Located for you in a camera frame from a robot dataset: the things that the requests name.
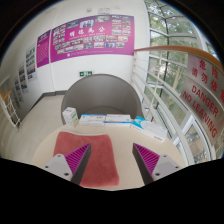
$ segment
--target curved wall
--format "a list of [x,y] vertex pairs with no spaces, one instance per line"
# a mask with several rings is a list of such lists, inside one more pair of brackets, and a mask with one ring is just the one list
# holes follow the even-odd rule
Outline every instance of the curved wall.
[[[37,38],[46,31],[66,22],[89,16],[98,15],[99,8],[110,8],[111,15],[134,16],[135,42],[134,48],[149,46],[148,43],[148,15],[142,0],[68,0],[48,8],[32,21],[18,34],[9,47],[2,61],[0,70],[0,83],[7,85],[11,90],[15,86],[15,77],[19,78],[18,66],[26,61],[26,50]],[[79,71],[93,71],[94,73],[106,73],[118,76],[127,82],[131,82],[133,56],[126,55],[91,55],[65,59],[37,68],[37,79],[28,82],[25,69],[25,77],[28,93],[22,93],[24,102],[20,102],[21,109],[17,108],[17,114],[23,119],[34,103],[43,93],[67,90],[74,82],[80,79]]]

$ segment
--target photo display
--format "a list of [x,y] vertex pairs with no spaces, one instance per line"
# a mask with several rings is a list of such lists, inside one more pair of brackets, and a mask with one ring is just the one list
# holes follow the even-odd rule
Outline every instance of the photo display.
[[51,31],[51,62],[97,54],[134,55],[134,17],[97,15]]
[[[22,92],[23,93],[28,93],[28,88],[27,88],[27,83],[26,83],[26,77],[25,77],[25,72],[24,72],[24,63],[21,63],[19,65],[19,68],[18,69],[19,69],[19,82],[20,82],[20,86],[21,86]],[[18,82],[18,85],[15,83],[16,92],[17,91],[20,91],[19,82]]]
[[17,93],[18,100],[20,102],[24,102],[23,101],[23,96],[22,96],[22,93],[21,93],[21,89],[20,89],[20,86],[19,86],[19,81],[18,81],[18,78],[17,77],[14,78],[14,82],[15,82],[15,91]]
[[15,102],[17,108],[21,109],[21,106],[19,104],[19,100],[18,100],[17,95],[16,95],[15,87],[12,87],[12,95],[13,95],[14,102]]
[[35,68],[35,44],[26,50],[26,72],[28,82],[37,79]]

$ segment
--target handrail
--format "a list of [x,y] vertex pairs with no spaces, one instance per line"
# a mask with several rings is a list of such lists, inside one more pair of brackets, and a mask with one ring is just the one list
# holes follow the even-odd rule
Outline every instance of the handrail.
[[206,51],[203,51],[201,49],[195,48],[195,47],[187,47],[182,45],[163,45],[163,46],[154,46],[154,47],[146,47],[146,48],[140,48],[135,49],[134,52],[138,51],[156,51],[156,50],[162,50],[162,51],[180,51],[185,53],[194,54],[196,56],[199,56],[201,58],[204,58],[205,60],[208,60],[215,66],[217,66],[221,72],[224,72],[222,64],[220,61],[215,58],[213,55],[209,54]]
[[11,94],[11,91],[9,91],[5,96],[3,96],[2,91],[0,90],[0,95],[2,97],[2,99],[5,101],[5,99]]

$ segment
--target magenta banner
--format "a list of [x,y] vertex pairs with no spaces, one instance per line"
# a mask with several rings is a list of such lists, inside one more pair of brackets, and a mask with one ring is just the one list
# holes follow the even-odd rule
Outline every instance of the magenta banner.
[[37,39],[37,68],[49,64],[50,30]]
[[97,15],[52,30],[51,62],[97,54],[134,55],[134,17]]

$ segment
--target white box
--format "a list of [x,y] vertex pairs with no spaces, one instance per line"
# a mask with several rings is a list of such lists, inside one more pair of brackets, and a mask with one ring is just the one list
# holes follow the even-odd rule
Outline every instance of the white box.
[[130,127],[131,117],[127,114],[107,114],[106,120],[104,121],[105,126],[119,126],[119,127]]
[[131,128],[160,142],[163,142],[167,136],[166,128],[138,116],[131,124]]
[[67,107],[67,109],[62,113],[65,119],[65,123],[69,126],[75,127],[78,123],[78,115],[76,109],[72,107]]
[[79,124],[86,126],[104,126],[106,114],[82,114]]

